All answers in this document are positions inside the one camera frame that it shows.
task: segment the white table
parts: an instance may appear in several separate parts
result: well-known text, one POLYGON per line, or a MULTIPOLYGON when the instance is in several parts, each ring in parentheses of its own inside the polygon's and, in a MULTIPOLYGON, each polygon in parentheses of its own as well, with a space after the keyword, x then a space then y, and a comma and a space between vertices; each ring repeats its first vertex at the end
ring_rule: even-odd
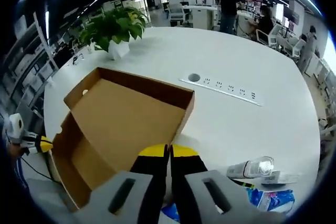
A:
POLYGON ((183 9, 203 9, 203 10, 213 10, 217 11, 217 6, 206 6, 206 5, 183 5, 183 9))
POLYGON ((76 66, 64 65, 45 90, 47 137, 53 139, 69 109, 63 99, 95 67, 140 74, 195 90, 194 110, 176 143, 197 150, 208 169, 268 155, 275 169, 299 173, 294 190, 298 207, 316 179, 320 138, 309 89, 294 62, 268 47, 215 31, 160 27, 146 29, 130 43, 130 53, 111 61, 103 51, 85 55, 76 66), (179 78, 189 73, 211 75, 257 90, 257 106, 179 78))

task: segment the window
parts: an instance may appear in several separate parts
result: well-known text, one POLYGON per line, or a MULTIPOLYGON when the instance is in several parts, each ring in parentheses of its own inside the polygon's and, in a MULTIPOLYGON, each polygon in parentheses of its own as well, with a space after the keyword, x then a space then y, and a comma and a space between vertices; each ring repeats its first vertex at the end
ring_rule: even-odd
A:
POLYGON ((328 33, 328 39, 326 44, 326 49, 324 51, 323 59, 328 64, 330 70, 336 74, 336 52, 335 46, 332 42, 331 34, 328 33))
POLYGON ((283 11, 284 11, 284 5, 277 4, 275 18, 278 19, 280 22, 282 21, 283 18, 283 11))

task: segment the cable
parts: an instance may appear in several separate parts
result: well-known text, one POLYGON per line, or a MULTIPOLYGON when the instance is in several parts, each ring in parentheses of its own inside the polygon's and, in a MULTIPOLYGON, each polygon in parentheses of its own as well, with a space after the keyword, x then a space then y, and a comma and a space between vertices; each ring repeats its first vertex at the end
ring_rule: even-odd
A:
POLYGON ((240 27, 239 22, 237 22, 237 26, 245 35, 249 36, 249 34, 240 27))
POLYGON ((58 181, 56 181, 56 180, 54 180, 54 179, 52 179, 52 178, 50 178, 50 177, 48 177, 48 176, 46 176, 46 175, 44 175, 44 174, 42 174, 42 173, 40 173, 40 172, 38 172, 37 170, 35 170, 35 168, 33 168, 27 161, 25 161, 24 160, 24 158, 21 158, 31 169, 33 169, 36 173, 38 173, 39 175, 41 175, 41 176, 43 176, 43 177, 45 177, 45 178, 47 178, 47 179, 50 179, 52 182, 55 182, 56 184, 59 184, 59 185, 61 185, 62 186, 62 183, 60 183, 60 182, 58 182, 58 181))

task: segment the power strip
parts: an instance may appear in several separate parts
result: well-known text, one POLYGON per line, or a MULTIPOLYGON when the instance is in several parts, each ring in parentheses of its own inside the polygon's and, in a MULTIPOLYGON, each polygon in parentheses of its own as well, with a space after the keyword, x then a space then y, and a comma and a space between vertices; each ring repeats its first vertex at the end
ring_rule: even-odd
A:
POLYGON ((252 89, 247 89, 243 86, 236 85, 235 83, 225 82, 219 78, 210 77, 206 74, 186 74, 179 80, 222 94, 226 94, 258 106, 264 106, 262 97, 258 92, 252 89))

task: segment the office chair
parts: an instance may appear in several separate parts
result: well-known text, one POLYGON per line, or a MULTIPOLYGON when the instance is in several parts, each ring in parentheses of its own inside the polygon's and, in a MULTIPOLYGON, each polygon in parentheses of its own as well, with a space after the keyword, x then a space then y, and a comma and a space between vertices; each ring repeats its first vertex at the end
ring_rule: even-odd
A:
POLYGON ((169 4, 169 21, 171 26, 175 26, 180 23, 180 25, 185 22, 185 13, 181 4, 169 4))
POLYGON ((277 46, 277 34, 281 30, 282 26, 280 24, 275 24, 269 34, 265 34, 263 31, 257 29, 257 41, 265 46, 276 48, 277 46))
POLYGON ((300 58, 300 51, 301 49, 305 46, 306 42, 303 39, 300 39, 293 47, 286 47, 285 48, 285 53, 286 56, 291 58, 293 61, 298 61, 300 58))

